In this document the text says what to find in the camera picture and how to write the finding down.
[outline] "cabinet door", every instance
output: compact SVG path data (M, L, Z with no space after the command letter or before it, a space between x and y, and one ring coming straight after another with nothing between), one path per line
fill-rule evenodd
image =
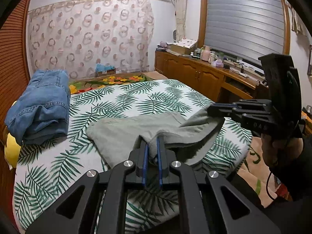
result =
M163 74L163 68L165 64L165 52L156 51L155 52L155 69L159 73Z
M165 67L163 69L164 75L169 79L182 79L182 66L179 63L179 59L177 57L169 57L166 60Z
M205 95L207 98L216 102L221 89L221 84L223 81L223 75L209 68L202 68L199 72L199 89L198 91Z
M184 61L182 62L183 67L183 78L182 83L185 83L187 86L197 90L198 89L198 72L200 67L194 62Z

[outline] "yellow flower print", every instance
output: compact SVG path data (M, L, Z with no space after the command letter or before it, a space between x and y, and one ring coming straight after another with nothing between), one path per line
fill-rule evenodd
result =
M74 86L72 84L69 86L69 89L71 90L71 94L75 94L76 92L78 92L76 86Z

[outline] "gray roller blind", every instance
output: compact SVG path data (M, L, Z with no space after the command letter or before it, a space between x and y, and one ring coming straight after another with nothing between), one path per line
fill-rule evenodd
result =
M261 64L283 44L281 0L208 0L205 45Z

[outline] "wooden louvered door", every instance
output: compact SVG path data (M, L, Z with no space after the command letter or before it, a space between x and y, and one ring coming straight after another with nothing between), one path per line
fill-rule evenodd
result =
M25 34L28 5L21 2L0 29L0 139L3 140L4 119L12 103L26 89L29 72L26 62ZM10 171L0 145L0 209L14 223L12 196L15 170Z
M21 0L0 29L0 138L12 103L26 89L29 72L26 59L26 20L29 0Z

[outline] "silver screw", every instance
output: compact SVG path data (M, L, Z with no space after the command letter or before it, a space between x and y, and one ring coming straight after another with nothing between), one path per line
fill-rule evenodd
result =
M178 167L181 166L181 162L179 162L179 161L173 161L173 162L171 163L171 165L172 165L173 167L175 167L175 168L178 168Z
M133 162L131 160L124 161L124 166L125 167L131 167L131 166L133 166Z
M89 170L87 172L87 176L90 177L90 178L94 177L95 175L96 175L96 171L95 170Z
M208 175L210 178L217 178L219 176L219 173L217 171L210 171Z

